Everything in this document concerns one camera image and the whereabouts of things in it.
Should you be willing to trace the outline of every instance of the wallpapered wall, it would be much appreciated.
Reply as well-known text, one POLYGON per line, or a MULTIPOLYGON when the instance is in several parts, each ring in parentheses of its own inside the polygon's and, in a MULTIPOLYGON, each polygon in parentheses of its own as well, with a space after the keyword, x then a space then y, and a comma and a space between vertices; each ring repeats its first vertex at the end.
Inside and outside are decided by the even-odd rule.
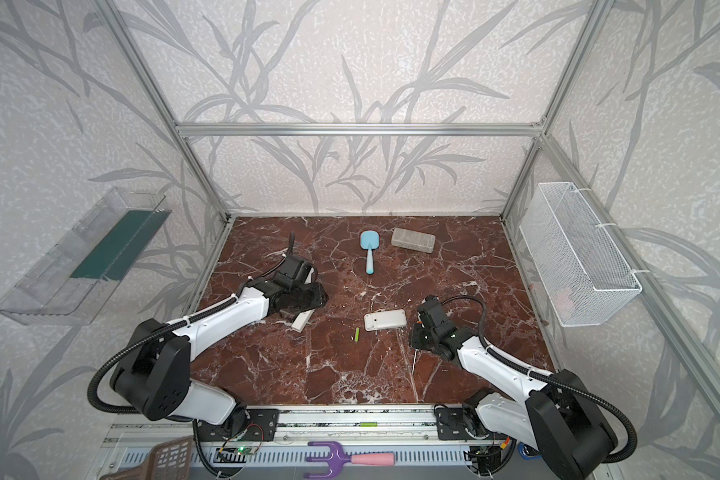
MULTIPOLYGON (((554 137, 720 364, 720 2, 632 2, 606 20, 554 137)), ((638 427, 628 478, 720 478, 720 424, 640 300, 602 326, 562 329, 509 218, 554 349, 638 427)))
POLYGON ((0 315, 0 480, 84 476, 113 419, 86 401, 92 371, 180 313, 221 227, 92 11, 0 0, 0 296, 113 186, 173 213, 91 325, 0 315))
MULTIPOLYGON (((116 4, 180 121, 535 122, 590 0, 116 4)), ((193 139, 230 211, 269 214, 495 214, 529 142, 193 139)))

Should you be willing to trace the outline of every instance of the white wire mesh basket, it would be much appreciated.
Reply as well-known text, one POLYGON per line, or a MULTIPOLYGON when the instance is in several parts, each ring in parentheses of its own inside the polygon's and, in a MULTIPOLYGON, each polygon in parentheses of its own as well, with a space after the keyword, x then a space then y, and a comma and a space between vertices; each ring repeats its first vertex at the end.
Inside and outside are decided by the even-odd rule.
POLYGON ((520 232, 562 326, 601 325, 643 290, 571 182, 538 184, 520 232))

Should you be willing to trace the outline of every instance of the light blue shovel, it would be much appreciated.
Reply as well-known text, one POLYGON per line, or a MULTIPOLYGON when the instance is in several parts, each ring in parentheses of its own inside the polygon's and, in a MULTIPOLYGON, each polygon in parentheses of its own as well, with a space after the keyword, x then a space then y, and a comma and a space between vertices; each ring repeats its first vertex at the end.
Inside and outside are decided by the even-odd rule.
POLYGON ((373 249, 378 248, 378 232, 366 230, 360 234, 360 246, 368 251, 368 258, 365 261, 365 273, 373 274, 373 249))

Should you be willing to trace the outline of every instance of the brown litter scoop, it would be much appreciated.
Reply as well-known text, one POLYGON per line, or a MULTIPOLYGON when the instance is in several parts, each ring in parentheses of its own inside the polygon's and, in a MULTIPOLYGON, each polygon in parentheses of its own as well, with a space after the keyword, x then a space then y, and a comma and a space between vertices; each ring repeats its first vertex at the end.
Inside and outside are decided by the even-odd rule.
POLYGON ((141 465, 99 480, 186 480, 190 476, 192 437, 155 445, 141 465))

